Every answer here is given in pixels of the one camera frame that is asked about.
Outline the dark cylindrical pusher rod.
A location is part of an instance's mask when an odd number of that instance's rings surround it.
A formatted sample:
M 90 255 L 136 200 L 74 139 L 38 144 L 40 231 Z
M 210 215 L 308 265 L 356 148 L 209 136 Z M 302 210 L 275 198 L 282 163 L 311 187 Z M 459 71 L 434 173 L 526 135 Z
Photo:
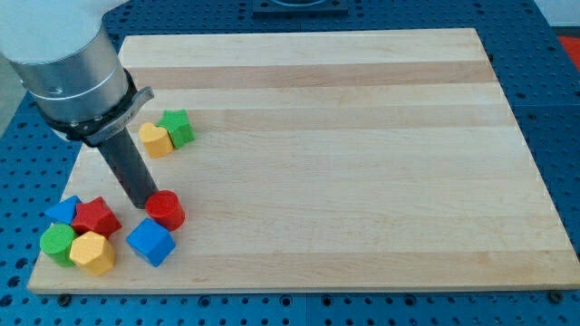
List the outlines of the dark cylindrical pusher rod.
M 147 200 L 159 189 L 130 133 L 123 129 L 100 144 L 98 150 L 131 203 L 144 209 Z

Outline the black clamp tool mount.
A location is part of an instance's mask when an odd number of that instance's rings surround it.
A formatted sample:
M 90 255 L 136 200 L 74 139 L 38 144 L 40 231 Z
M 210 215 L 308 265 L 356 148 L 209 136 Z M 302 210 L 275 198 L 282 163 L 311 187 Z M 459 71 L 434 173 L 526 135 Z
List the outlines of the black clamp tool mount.
M 128 89 L 121 99 L 103 114 L 91 117 L 89 120 L 56 120 L 43 111 L 43 107 L 40 107 L 42 118 L 63 139 L 81 141 L 92 148 L 99 147 L 103 142 L 126 129 L 140 108 L 154 98 L 151 87 L 147 86 L 138 91 L 131 74 L 127 70 L 123 73 Z

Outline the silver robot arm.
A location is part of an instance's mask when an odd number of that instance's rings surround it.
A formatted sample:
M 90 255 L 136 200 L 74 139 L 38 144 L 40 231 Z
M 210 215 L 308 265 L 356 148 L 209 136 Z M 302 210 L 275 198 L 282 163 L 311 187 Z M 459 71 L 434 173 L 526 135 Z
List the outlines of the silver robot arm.
M 122 0 L 1 4 L 1 53 L 63 139 L 97 148 L 137 208 L 158 190 L 127 126 L 153 99 L 138 89 L 102 18 Z

